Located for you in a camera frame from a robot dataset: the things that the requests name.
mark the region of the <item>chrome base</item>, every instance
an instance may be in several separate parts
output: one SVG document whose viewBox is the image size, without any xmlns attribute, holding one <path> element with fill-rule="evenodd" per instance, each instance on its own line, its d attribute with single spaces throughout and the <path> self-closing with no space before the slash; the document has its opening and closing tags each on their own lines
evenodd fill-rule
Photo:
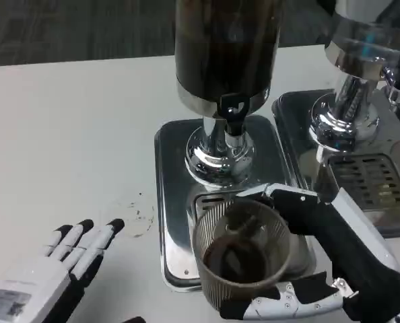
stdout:
<svg viewBox="0 0 400 323">
<path fill-rule="evenodd" d="M 310 109 L 318 98 L 330 92 L 319 90 L 287 93 L 273 104 L 279 138 L 287 163 L 293 170 L 292 180 L 301 188 L 312 190 L 322 180 L 318 175 L 323 166 L 322 155 L 325 149 L 308 136 Z M 382 92 L 374 93 L 372 103 L 380 118 L 377 134 L 364 145 L 357 145 L 354 154 L 389 155 L 400 173 L 400 122 L 389 110 L 389 102 Z M 400 237 L 400 207 L 369 210 L 365 214 L 384 237 Z"/>
<path fill-rule="evenodd" d="M 309 135 L 315 143 L 330 151 L 352 151 L 355 145 L 363 145 L 366 140 L 374 138 L 379 117 L 373 104 L 355 121 L 345 122 L 330 113 L 329 107 L 334 101 L 335 95 L 328 93 L 312 106 Z"/>
<path fill-rule="evenodd" d="M 202 120 L 169 122 L 155 137 L 161 269 L 164 281 L 177 291 L 200 287 L 191 249 L 191 232 L 202 212 L 234 192 L 260 183 L 290 183 L 275 131 L 261 116 L 249 116 L 245 120 L 246 131 L 256 147 L 250 176 L 232 188 L 218 189 L 198 183 L 185 167 L 185 148 L 193 131 L 201 125 Z M 305 266 L 304 262 L 307 259 L 312 262 L 312 257 L 306 256 L 311 252 L 306 238 L 302 238 L 294 268 L 303 268 L 305 273 L 310 266 Z"/>
<path fill-rule="evenodd" d="M 202 127 L 189 137 L 185 163 L 191 176 L 200 184 L 231 187 L 249 177 L 255 156 L 253 140 L 246 131 L 238 137 L 222 131 L 225 136 L 222 150 L 214 149 L 214 153 L 204 147 Z"/>
</svg>

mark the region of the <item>reflective metal surface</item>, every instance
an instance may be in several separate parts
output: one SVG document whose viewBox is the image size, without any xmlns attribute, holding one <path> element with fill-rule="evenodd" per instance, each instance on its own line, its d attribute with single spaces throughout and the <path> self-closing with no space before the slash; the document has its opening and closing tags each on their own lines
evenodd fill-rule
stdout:
<svg viewBox="0 0 400 323">
<path fill-rule="evenodd" d="M 310 140 L 307 134 L 310 107 L 327 93 L 331 93 L 331 90 L 287 93 L 273 105 L 279 138 L 287 163 L 293 170 L 292 180 L 301 188 L 313 189 L 319 168 L 322 167 L 324 148 Z M 396 150 L 396 145 L 400 142 L 400 122 L 390 111 L 389 101 L 381 91 L 374 92 L 372 103 L 381 120 L 378 132 L 373 140 L 357 146 L 354 153 L 390 155 L 400 173 L 400 152 Z M 400 236 L 400 207 L 375 209 L 365 214 L 384 237 Z"/>
<path fill-rule="evenodd" d="M 210 102 L 194 96 L 188 92 L 180 83 L 177 81 L 178 94 L 182 103 L 190 110 L 200 114 L 201 116 L 206 116 L 208 118 L 220 118 L 218 116 L 218 106 L 216 102 Z M 267 101 L 269 97 L 269 88 L 264 89 L 255 96 L 250 98 L 250 109 L 249 114 L 254 113 Z"/>
<path fill-rule="evenodd" d="M 196 181 L 214 187 L 230 187 L 249 177 L 255 158 L 254 143 L 247 131 L 227 134 L 225 120 L 203 119 L 203 127 L 189 137 L 187 169 Z"/>
<path fill-rule="evenodd" d="M 373 138 L 379 122 L 370 102 L 375 88 L 375 81 L 342 73 L 334 92 L 320 97 L 312 107 L 312 139 L 331 151 L 352 151 Z"/>
<path fill-rule="evenodd" d="M 185 167 L 185 147 L 201 120 L 182 120 L 165 124 L 155 138 L 156 182 L 160 224 L 162 274 L 165 282 L 178 291 L 199 288 L 199 276 L 191 248 L 191 234 L 204 207 L 222 202 L 224 192 L 242 190 L 264 182 L 289 183 L 288 168 L 281 154 L 271 123 L 260 116 L 245 120 L 246 131 L 255 142 L 257 155 L 249 178 L 231 189 L 216 189 L 196 182 Z M 199 194 L 218 194 L 202 204 L 194 203 Z M 306 259 L 312 262 L 306 240 L 299 241 L 295 266 L 304 268 Z"/>
<path fill-rule="evenodd" d="M 381 79 L 381 70 L 385 65 L 385 60 L 383 59 L 378 58 L 371 61 L 364 61 L 357 56 L 345 52 L 334 41 L 330 41 L 326 45 L 325 52 L 330 63 L 347 74 L 374 81 Z"/>
<path fill-rule="evenodd" d="M 400 55 L 400 0 L 338 0 L 326 56 L 342 71 L 378 81 Z"/>
</svg>

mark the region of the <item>drip tray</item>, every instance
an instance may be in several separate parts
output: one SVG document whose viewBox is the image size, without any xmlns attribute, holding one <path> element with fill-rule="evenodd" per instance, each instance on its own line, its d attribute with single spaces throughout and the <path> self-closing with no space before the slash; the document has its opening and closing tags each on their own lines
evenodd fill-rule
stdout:
<svg viewBox="0 0 400 323">
<path fill-rule="evenodd" d="M 400 175 L 384 154 L 332 156 L 327 160 L 336 187 L 364 211 L 400 207 Z"/>
<path fill-rule="evenodd" d="M 196 219 L 208 208 L 228 201 L 235 192 L 263 183 L 290 183 L 289 170 L 275 129 L 262 116 L 249 116 L 245 127 L 254 141 L 256 156 L 249 178 L 231 188 L 216 190 L 197 183 L 185 166 L 185 147 L 201 120 L 165 124 L 155 138 L 158 222 L 161 270 L 164 281 L 176 291 L 200 288 L 191 236 Z M 314 266 L 308 240 L 298 238 L 300 259 L 294 268 L 308 271 Z"/>
</svg>

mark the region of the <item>table surface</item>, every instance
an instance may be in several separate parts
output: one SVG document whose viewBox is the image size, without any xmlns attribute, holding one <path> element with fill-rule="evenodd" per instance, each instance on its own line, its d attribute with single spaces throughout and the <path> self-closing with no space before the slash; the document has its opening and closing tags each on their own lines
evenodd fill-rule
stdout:
<svg viewBox="0 0 400 323">
<path fill-rule="evenodd" d="M 322 46 L 279 49 L 259 114 L 272 118 L 285 92 L 332 87 L 336 73 Z M 0 276 L 60 225 L 122 217 L 72 321 L 220 322 L 201 292 L 173 292 L 160 272 L 154 135 L 197 117 L 178 99 L 173 57 L 0 67 Z M 400 239 L 388 241 L 400 262 Z M 303 322 L 332 320 L 347 322 Z"/>
</svg>

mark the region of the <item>clear plastic cup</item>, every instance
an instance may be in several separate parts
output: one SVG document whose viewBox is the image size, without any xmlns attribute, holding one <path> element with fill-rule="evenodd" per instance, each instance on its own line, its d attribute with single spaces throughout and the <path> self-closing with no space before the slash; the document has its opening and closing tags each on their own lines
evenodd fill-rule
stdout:
<svg viewBox="0 0 400 323">
<path fill-rule="evenodd" d="M 256 283 L 235 283 L 213 273 L 203 259 L 209 246 L 226 235 L 249 238 L 265 257 L 265 278 Z M 249 199 L 221 204 L 208 210 L 195 225 L 193 250 L 201 287 L 216 309 L 225 299 L 256 298 L 274 286 L 285 273 L 291 259 L 290 230 L 279 214 L 268 206 Z"/>
</svg>

